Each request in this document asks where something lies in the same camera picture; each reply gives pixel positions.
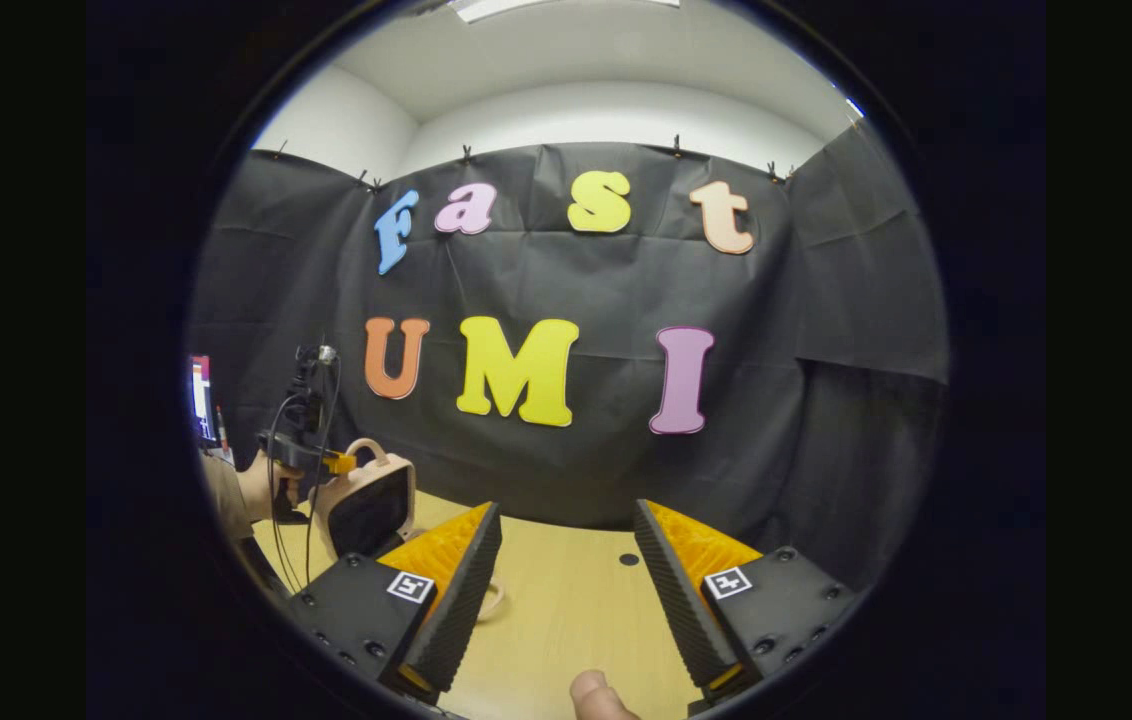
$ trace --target ceiling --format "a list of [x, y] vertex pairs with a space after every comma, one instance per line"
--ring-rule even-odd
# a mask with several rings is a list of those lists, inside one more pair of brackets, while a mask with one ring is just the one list
[[336, 59], [420, 123], [563, 82], [661, 82], [772, 111], [831, 142], [854, 110], [831, 82], [706, 0], [557, 0], [466, 24], [447, 6], [392, 20]]

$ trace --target pink letter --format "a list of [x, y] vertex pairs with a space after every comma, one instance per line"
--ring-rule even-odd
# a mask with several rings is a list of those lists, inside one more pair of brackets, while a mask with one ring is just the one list
[[441, 208], [434, 221], [438, 232], [462, 231], [464, 234], [478, 234], [490, 226], [490, 208], [494, 206], [496, 191], [494, 186], [474, 182], [455, 188], [447, 197], [451, 205]]
[[663, 400], [659, 413], [650, 418], [655, 434], [691, 434], [704, 427], [698, 413], [698, 382], [704, 374], [704, 354], [713, 346], [712, 333], [703, 328], [664, 328], [654, 336], [663, 346]]

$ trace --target wooden table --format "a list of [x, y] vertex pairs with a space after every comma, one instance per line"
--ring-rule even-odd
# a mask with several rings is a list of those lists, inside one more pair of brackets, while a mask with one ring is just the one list
[[[464, 511], [415, 494], [417, 528], [437, 528]], [[633, 533], [507, 516], [501, 526], [494, 576], [505, 588], [505, 600], [473, 629], [455, 683], [438, 706], [473, 720], [572, 720], [571, 679], [597, 669], [644, 719], [686, 717], [686, 705], [700, 694], [677, 655], [649, 571], [644, 562], [620, 563], [625, 552], [642, 557]], [[302, 575], [305, 528], [281, 530], [288, 556]], [[272, 523], [256, 523], [255, 538], [277, 569]], [[311, 552], [316, 578], [334, 557], [316, 538]]]

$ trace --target foam letter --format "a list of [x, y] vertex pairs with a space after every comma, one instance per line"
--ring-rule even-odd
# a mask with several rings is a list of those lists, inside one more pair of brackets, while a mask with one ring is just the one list
[[704, 375], [704, 354], [713, 346], [712, 333], [702, 328], [664, 328], [657, 335], [663, 346], [663, 400], [650, 418], [650, 431], [691, 434], [704, 428], [698, 413], [698, 382]]
[[495, 318], [465, 319], [460, 324], [460, 333], [469, 338], [464, 395], [455, 402], [460, 410], [474, 415], [489, 413], [490, 401], [484, 396], [489, 383], [494, 404], [507, 418], [521, 397], [521, 388], [530, 384], [526, 401], [517, 411], [522, 420], [558, 428], [571, 423], [571, 410], [566, 408], [566, 359], [571, 343], [578, 337], [578, 325], [539, 320], [530, 328], [516, 357], [508, 350], [508, 341]]
[[623, 197], [629, 190], [629, 178], [620, 173], [590, 170], [575, 178], [571, 183], [571, 197], [575, 202], [566, 208], [571, 228], [581, 232], [620, 231], [633, 217], [633, 209]]
[[406, 192], [401, 200], [388, 208], [387, 213], [375, 221], [375, 232], [379, 233], [380, 275], [396, 265], [402, 255], [406, 255], [406, 247], [397, 238], [410, 234], [410, 209], [414, 208], [417, 202], [419, 192], [414, 190]]
[[748, 209], [746, 197], [731, 195], [729, 185], [717, 181], [691, 190], [691, 202], [703, 206], [707, 245], [730, 255], [744, 255], [752, 249], [753, 233], [735, 229], [735, 211]]
[[419, 382], [419, 346], [428, 334], [428, 320], [402, 320], [406, 348], [402, 352], [402, 372], [396, 378], [389, 378], [384, 371], [384, 352], [388, 350], [388, 333], [392, 332], [393, 322], [388, 318], [366, 320], [366, 384], [379, 397], [401, 400], [410, 395]]
[[475, 182], [456, 188], [447, 197], [451, 205], [441, 208], [434, 220], [438, 232], [461, 231], [464, 234], [478, 234], [490, 226], [490, 208], [494, 206], [492, 185]]

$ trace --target letter m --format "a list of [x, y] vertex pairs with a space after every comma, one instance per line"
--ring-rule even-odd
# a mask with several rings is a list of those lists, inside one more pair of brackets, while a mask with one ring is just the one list
[[455, 402], [460, 410], [474, 415], [490, 413], [490, 401], [484, 396], [489, 383], [494, 404], [507, 418], [521, 389], [529, 385], [526, 401], [517, 410], [522, 420], [558, 428], [571, 423], [571, 410], [566, 408], [566, 360], [571, 343], [578, 337], [578, 325], [540, 320], [530, 328], [516, 355], [512, 354], [495, 318], [465, 319], [460, 324], [460, 333], [469, 340], [464, 395]]

